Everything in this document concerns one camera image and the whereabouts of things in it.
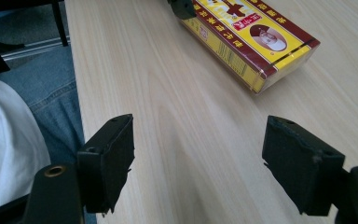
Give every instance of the cigarette pack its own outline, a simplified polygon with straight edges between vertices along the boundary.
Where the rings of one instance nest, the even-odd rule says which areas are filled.
[[[305,62],[320,42],[260,0],[193,0],[184,25],[260,93]]]

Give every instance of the person's leg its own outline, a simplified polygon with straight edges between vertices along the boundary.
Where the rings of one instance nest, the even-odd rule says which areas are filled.
[[[75,72],[69,47],[44,53],[27,64],[0,74],[30,107],[45,138],[52,163],[76,162],[84,145]],[[96,223],[85,214],[86,223]]]

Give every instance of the white shirt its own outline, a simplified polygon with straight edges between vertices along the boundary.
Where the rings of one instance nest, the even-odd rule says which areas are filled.
[[[46,143],[29,107],[0,81],[0,206],[29,193],[36,172],[49,164]]]

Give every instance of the gray floor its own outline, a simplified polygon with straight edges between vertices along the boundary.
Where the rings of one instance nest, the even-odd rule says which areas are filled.
[[[60,3],[65,32],[69,35],[65,5]],[[0,18],[0,42],[6,44],[32,44],[59,37],[51,5],[17,10]],[[10,68],[18,67],[34,56],[8,61]]]

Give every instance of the wooden table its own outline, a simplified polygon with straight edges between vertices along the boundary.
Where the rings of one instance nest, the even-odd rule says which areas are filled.
[[[345,154],[345,169],[358,165],[358,1],[266,0],[322,45],[258,96],[165,0],[65,3],[86,140],[134,116],[136,159],[100,223],[334,223],[335,208],[301,216],[261,152],[275,115]]]

